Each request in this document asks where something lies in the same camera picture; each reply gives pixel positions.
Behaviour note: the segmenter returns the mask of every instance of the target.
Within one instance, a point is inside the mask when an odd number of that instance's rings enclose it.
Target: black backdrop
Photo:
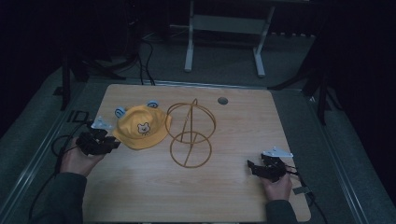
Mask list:
[[[265,9],[257,7],[262,1],[253,0],[242,5],[239,0],[196,2],[197,10],[225,16],[245,16],[249,12],[249,16],[262,17]],[[166,38],[170,23],[188,25],[189,6],[188,0],[0,0],[0,136],[47,76],[60,67],[67,45],[102,60],[125,50],[138,52],[141,26],[130,34],[133,39],[127,40],[127,22],[149,24]],[[271,31],[315,35],[325,14],[323,8],[306,4],[282,5],[276,9]]]
[[[329,72],[330,85],[393,203],[395,40],[395,3],[349,1],[332,9],[302,66]]]

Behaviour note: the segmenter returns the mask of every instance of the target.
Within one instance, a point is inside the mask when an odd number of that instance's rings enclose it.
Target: cable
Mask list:
[[[123,73],[123,72],[125,72],[125,71],[127,71],[127,70],[129,70],[129,69],[131,69],[131,68],[133,68],[133,67],[137,64],[137,62],[138,62],[138,59],[137,59],[137,56],[136,56],[136,57],[134,58],[134,63],[133,63],[133,64],[130,64],[128,67],[126,67],[126,68],[124,68],[124,69],[118,71],[117,74],[120,76],[121,73]]]
[[[56,151],[55,151],[55,143],[56,143],[59,139],[64,138],[64,137],[68,137],[68,136],[69,136],[69,135],[62,135],[62,136],[59,136],[59,137],[55,138],[55,139],[52,141],[52,144],[50,145],[50,150],[52,151],[52,154],[53,154],[53,155],[55,155],[56,157],[59,156],[59,154],[56,153]]]
[[[172,38],[172,37],[175,37],[175,36],[178,36],[178,35],[186,34],[188,32],[189,32],[189,28],[186,28],[186,29],[183,29],[182,31],[179,31],[179,32],[176,32],[176,33],[174,33],[172,35],[169,35],[169,37]],[[157,39],[155,39],[155,37],[154,38],[149,38],[149,37],[151,37],[153,35],[156,35],[156,33],[154,32],[154,33],[151,33],[149,35],[145,35],[145,36],[142,37],[142,39],[145,40],[145,41],[151,42],[151,43],[153,43],[153,42],[155,42],[155,43],[164,42],[164,40],[162,38],[160,39],[160,37],[157,37]]]
[[[306,195],[307,195],[308,198],[310,199],[310,202],[309,202],[309,205],[308,205],[308,206],[311,207],[312,204],[313,204],[313,205],[318,209],[318,211],[320,212],[320,215],[323,217],[324,223],[328,224],[329,222],[327,221],[327,218],[326,218],[326,216],[324,215],[323,210],[321,210],[321,208],[319,207],[319,205],[318,205],[317,202],[316,202],[316,196],[314,195],[314,192],[312,192],[311,189],[305,184],[305,182],[304,182],[303,177],[301,176],[301,174],[300,174],[298,171],[295,172],[295,173],[291,173],[291,174],[294,174],[294,175],[299,176],[302,187],[303,187],[303,188],[308,188],[308,189],[309,189],[309,191],[306,193]]]
[[[152,55],[152,52],[154,51],[154,48],[152,47],[152,45],[148,41],[142,39],[142,42],[150,46],[150,53],[149,53],[148,58],[146,60],[146,65],[143,65],[142,58],[140,57],[140,54],[137,55],[137,60],[139,61],[139,64],[140,64],[140,72],[139,72],[140,82],[141,82],[142,85],[144,85],[143,72],[145,71],[147,76],[148,76],[148,79],[150,81],[151,86],[155,86],[155,81],[152,78],[151,74],[149,73],[149,60],[151,59],[151,55]]]
[[[126,67],[127,65],[130,65],[127,69],[129,69],[129,68],[131,68],[131,67],[133,67],[135,64],[136,64],[136,59],[137,59],[137,57],[130,57],[130,58],[127,58],[124,62],[122,62],[122,63],[117,63],[117,64],[113,64],[113,65],[110,65],[110,66],[104,66],[104,68],[106,68],[106,69],[108,69],[108,70],[111,70],[111,71],[117,71],[118,69],[121,69],[121,68],[124,68],[124,67]]]

